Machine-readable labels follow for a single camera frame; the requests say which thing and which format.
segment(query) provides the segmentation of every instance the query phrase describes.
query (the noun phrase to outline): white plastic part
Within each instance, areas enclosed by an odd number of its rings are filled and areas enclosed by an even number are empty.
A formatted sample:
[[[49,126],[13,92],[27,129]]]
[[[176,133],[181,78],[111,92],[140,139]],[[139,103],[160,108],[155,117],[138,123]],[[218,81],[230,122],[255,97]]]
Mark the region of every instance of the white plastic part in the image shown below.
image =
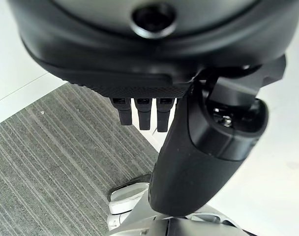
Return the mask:
[[[109,231],[119,227],[120,215],[108,215],[107,224]]]
[[[109,203],[111,214],[131,211],[148,190],[149,183],[135,183],[112,193]]]

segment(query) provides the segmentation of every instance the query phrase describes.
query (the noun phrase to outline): circular opening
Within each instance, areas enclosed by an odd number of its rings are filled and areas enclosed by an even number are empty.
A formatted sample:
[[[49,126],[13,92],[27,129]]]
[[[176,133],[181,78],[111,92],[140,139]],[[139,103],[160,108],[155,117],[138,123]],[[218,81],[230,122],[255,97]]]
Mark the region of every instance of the circular opening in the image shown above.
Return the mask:
[[[175,18],[174,10],[165,3],[144,6],[133,12],[136,27],[132,29],[145,38],[165,37],[172,33]]]

